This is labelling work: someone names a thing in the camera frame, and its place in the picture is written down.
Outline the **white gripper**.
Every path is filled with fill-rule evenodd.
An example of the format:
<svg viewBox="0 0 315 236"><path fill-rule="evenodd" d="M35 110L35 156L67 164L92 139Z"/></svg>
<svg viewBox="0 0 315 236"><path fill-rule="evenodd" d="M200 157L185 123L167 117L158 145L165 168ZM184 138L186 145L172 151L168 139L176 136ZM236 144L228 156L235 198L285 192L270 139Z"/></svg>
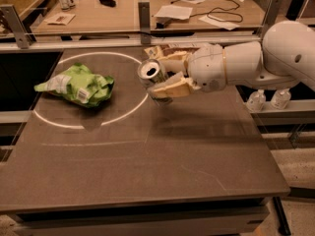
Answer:
<svg viewBox="0 0 315 236"><path fill-rule="evenodd" d="M183 97L199 89L212 92L225 88L223 48L220 45L201 47L190 58L189 56L187 51L175 51L158 58L166 72L176 74L165 82L150 87L149 94L152 98ZM187 73L187 64L189 78L183 75Z"/></svg>

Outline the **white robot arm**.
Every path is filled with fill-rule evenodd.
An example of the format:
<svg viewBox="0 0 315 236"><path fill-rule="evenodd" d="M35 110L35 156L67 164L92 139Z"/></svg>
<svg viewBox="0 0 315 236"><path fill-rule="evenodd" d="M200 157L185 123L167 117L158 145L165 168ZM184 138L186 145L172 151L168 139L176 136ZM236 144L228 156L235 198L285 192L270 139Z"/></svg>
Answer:
<svg viewBox="0 0 315 236"><path fill-rule="evenodd" d="M270 27L260 42L199 48L188 57L185 72L175 72L149 93L153 98L181 97L198 89L289 89L299 83L315 90L315 30L284 21Z"/></svg>

